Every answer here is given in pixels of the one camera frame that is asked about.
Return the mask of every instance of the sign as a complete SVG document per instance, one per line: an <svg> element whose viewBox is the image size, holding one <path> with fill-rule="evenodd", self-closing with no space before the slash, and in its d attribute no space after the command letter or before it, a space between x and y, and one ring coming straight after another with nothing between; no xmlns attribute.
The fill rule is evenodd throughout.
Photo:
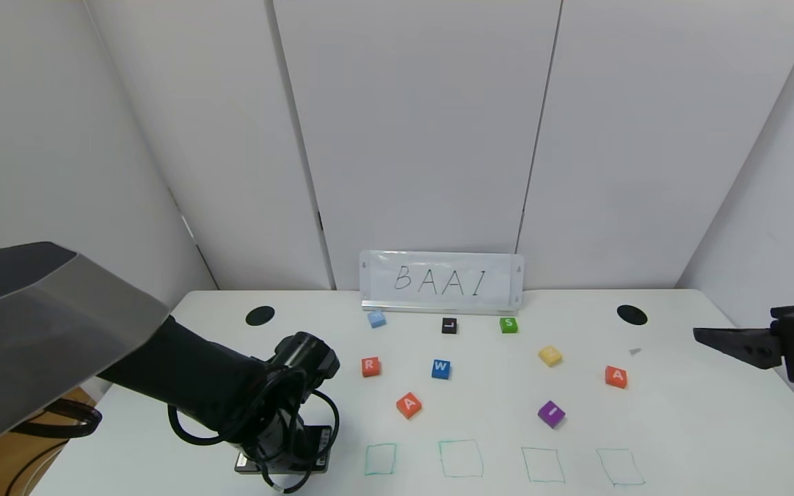
<svg viewBox="0 0 794 496"><path fill-rule="evenodd" d="M514 315L522 302L522 255L363 251L363 310Z"/></svg>

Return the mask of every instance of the black circle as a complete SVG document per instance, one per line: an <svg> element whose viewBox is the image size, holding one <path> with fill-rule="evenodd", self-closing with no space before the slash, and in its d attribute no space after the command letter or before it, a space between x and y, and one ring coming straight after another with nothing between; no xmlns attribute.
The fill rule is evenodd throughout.
<svg viewBox="0 0 794 496"><path fill-rule="evenodd" d="M649 321L648 315L642 310L633 307L631 304L622 304L618 307L618 316L623 318L624 322L633 324L634 326L642 326Z"/></svg>
<svg viewBox="0 0 794 496"><path fill-rule="evenodd" d="M247 324L261 326L274 317L274 308L256 307L247 314Z"/></svg>

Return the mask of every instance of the green block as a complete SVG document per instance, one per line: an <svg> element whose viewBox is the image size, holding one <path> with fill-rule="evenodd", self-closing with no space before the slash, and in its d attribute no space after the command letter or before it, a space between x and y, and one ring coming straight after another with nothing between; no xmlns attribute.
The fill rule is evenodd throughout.
<svg viewBox="0 0 794 496"><path fill-rule="evenodd" d="M516 323L516 318L504 317L501 318L501 332L505 335L511 335L520 330L519 324Z"/></svg>

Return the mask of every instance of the red block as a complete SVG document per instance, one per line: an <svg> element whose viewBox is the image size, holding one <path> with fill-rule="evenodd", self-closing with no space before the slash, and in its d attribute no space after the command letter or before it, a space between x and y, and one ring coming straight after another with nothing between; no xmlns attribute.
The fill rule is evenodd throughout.
<svg viewBox="0 0 794 496"><path fill-rule="evenodd" d="M605 382L609 385L624 389L627 387L627 379L626 370L618 369L618 367L612 367L611 365L605 367Z"/></svg>
<svg viewBox="0 0 794 496"><path fill-rule="evenodd" d="M360 361L360 371L363 377L372 377L382 373L382 363L378 361L378 357L363 358Z"/></svg>
<svg viewBox="0 0 794 496"><path fill-rule="evenodd" d="M403 414L403 417L410 418L422 409L422 402L418 401L413 393L406 393L406 396L397 401L397 409Z"/></svg>

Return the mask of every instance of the light blue block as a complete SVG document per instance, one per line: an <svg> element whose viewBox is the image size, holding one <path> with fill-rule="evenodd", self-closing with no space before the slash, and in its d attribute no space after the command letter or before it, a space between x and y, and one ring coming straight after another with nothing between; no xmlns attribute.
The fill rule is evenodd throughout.
<svg viewBox="0 0 794 496"><path fill-rule="evenodd" d="M381 313L381 311L371 311L366 318L369 318L369 324L373 327L382 327L387 324L385 322L385 314Z"/></svg>
<svg viewBox="0 0 794 496"><path fill-rule="evenodd" d="M434 360L434 366L431 368L431 377L434 379L449 379L449 370L451 363L446 360Z"/></svg>

